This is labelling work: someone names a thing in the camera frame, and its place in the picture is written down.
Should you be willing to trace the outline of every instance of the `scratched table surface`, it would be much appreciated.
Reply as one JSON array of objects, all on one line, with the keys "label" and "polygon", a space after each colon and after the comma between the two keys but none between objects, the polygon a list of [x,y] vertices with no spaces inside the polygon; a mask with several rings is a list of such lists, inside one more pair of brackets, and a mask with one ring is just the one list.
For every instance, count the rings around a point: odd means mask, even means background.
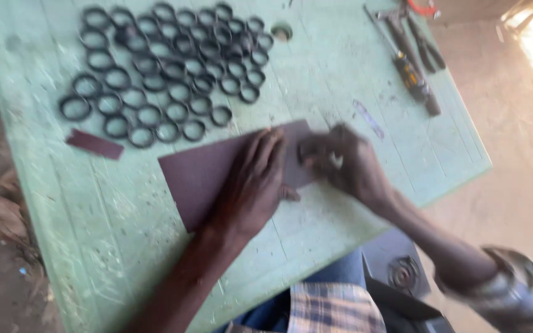
[{"label": "scratched table surface", "polygon": [[[345,121],[368,136],[392,183],[419,206],[491,167],[449,71],[429,79],[444,112],[430,118],[405,92],[380,34],[361,10],[363,0],[230,0],[242,18],[256,14],[267,29],[285,21],[293,30],[288,43],[276,42],[271,50],[256,104],[214,92],[215,103],[233,110],[230,126],[209,127],[198,143],[138,150],[121,142],[126,150],[119,161],[65,145],[74,127],[102,136],[101,116],[75,124],[57,109],[72,77],[86,70],[78,39],[81,8],[119,4],[137,14],[153,1],[0,0],[0,112],[69,332],[120,327],[189,241],[160,156],[307,119],[313,130]],[[171,4],[198,9],[214,1]],[[390,0],[367,4],[371,11],[396,6]],[[111,51],[118,63],[128,64],[125,51]],[[353,99],[381,125],[383,140],[353,108]],[[149,100],[166,102],[162,94]],[[326,184],[309,185],[301,194],[299,204],[280,206],[221,277],[189,331],[225,323],[386,228]]]}]

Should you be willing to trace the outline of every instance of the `dirt floor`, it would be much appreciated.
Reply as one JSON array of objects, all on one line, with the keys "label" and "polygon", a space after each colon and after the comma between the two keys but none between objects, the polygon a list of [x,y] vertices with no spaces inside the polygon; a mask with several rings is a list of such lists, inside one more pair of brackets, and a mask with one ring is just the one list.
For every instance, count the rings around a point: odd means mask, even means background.
[{"label": "dirt floor", "polygon": [[[433,26],[494,168],[425,210],[472,244],[511,246],[533,258],[533,32],[526,26],[521,21],[507,27],[498,20]],[[0,121],[0,175],[10,165]],[[46,292],[33,296],[33,284],[20,272],[26,263],[17,257],[13,246],[0,241],[0,332],[58,331],[43,316]],[[431,278],[431,265],[424,261]],[[456,331],[492,331],[436,288],[428,301]]]}]

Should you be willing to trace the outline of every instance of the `forearm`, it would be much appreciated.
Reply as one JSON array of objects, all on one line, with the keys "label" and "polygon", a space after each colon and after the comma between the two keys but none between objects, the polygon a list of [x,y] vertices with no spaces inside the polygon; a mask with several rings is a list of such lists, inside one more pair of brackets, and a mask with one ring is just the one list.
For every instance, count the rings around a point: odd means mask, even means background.
[{"label": "forearm", "polygon": [[481,249],[433,225],[402,194],[379,215],[401,229],[433,261],[437,275],[454,290],[467,290],[490,280],[497,264]]},{"label": "forearm", "polygon": [[124,332],[184,332],[245,245],[233,232],[211,228],[197,232],[170,275]]}]

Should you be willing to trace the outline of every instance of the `sandpaper strip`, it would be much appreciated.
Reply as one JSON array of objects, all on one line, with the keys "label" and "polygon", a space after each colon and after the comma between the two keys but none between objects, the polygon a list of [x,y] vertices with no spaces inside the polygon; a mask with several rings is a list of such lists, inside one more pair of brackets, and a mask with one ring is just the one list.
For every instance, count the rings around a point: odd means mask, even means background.
[{"label": "sandpaper strip", "polygon": [[[305,120],[281,125],[280,128],[285,131],[287,139],[285,184],[292,188],[303,187],[315,179],[301,167],[297,144],[312,131]],[[254,135],[256,132],[158,159],[188,232],[201,226],[226,181],[234,158]]]},{"label": "sandpaper strip", "polygon": [[71,135],[65,140],[65,143],[116,160],[120,158],[120,155],[124,150],[124,147],[117,143],[77,129],[71,131]]}]

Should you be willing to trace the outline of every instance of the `blue jeans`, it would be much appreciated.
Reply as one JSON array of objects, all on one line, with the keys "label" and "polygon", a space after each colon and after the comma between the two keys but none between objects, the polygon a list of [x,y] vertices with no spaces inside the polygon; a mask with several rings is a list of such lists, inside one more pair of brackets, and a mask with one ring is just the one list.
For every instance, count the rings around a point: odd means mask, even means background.
[{"label": "blue jeans", "polygon": [[[354,252],[347,254],[328,267],[308,277],[304,282],[352,283],[366,288],[366,278],[363,269],[362,253],[361,249],[358,248]],[[289,289],[287,289],[237,317],[233,322],[237,325],[244,325],[262,331],[285,333],[289,324],[290,309],[291,296]],[[214,332],[222,333],[226,328],[227,324]]]}]

